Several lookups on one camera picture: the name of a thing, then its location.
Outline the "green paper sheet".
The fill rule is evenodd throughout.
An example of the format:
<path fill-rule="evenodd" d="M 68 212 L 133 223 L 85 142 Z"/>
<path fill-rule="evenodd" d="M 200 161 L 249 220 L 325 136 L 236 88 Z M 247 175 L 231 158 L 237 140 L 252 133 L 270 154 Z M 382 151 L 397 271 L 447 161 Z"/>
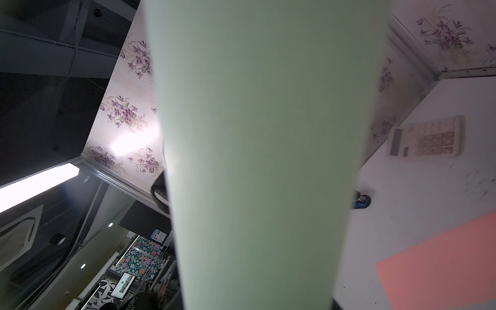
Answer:
<path fill-rule="evenodd" d="M 389 1 L 146 1 L 186 309 L 329 309 Z"/>

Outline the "pink paper sheet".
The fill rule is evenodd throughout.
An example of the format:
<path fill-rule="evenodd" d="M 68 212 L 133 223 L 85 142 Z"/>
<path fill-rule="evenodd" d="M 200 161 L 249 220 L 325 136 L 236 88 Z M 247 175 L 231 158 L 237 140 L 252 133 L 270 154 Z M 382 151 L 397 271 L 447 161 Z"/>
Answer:
<path fill-rule="evenodd" d="M 376 264 L 394 309 L 456 309 L 495 299 L 495 213 Z"/>

